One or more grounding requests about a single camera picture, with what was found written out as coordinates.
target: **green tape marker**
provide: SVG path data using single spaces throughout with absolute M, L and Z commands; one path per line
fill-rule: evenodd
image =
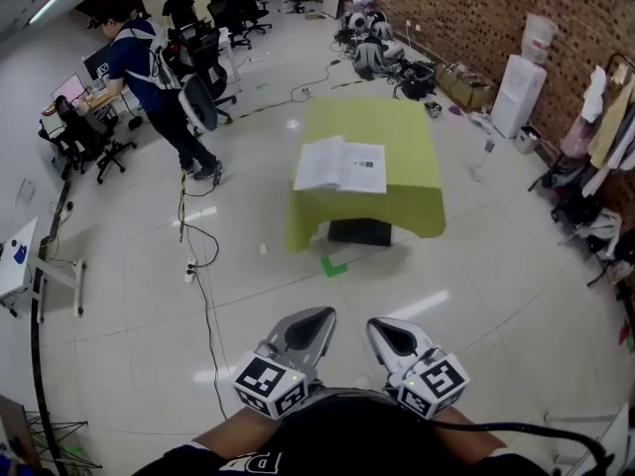
M 328 258 L 328 256 L 322 256 L 320 258 L 320 261 L 321 261 L 321 266 L 324 268 L 324 273 L 330 279 L 348 272 L 348 265 L 343 264 L 340 266 L 334 266 L 330 263 L 330 259 Z

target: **power strip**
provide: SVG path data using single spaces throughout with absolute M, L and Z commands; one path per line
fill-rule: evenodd
M 186 266 L 186 275 L 184 276 L 187 284 L 191 284 L 191 281 L 194 280 L 194 266 L 196 266 L 196 258 L 189 258 Z

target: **open book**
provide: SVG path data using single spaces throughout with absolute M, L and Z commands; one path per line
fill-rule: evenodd
M 384 146 L 346 143 L 341 136 L 302 146 L 294 190 L 314 188 L 385 194 Z

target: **brick wall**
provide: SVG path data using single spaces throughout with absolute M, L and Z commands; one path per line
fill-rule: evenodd
M 548 78 L 533 121 L 557 143 L 581 109 L 596 64 L 613 51 L 635 57 L 635 0 L 377 0 L 397 31 L 412 21 L 411 39 L 449 61 L 461 60 L 500 82 L 520 53 L 528 12 L 555 21 Z M 415 24 L 422 31 L 415 32 Z

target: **cardboard box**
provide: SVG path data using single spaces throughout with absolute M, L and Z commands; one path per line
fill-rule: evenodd
M 480 111 L 481 107 L 492 104 L 496 98 L 494 86 L 480 74 L 460 74 L 460 77 L 438 65 L 435 72 L 437 86 L 452 99 L 463 111 Z M 473 87 L 470 83 L 484 83 L 485 86 Z

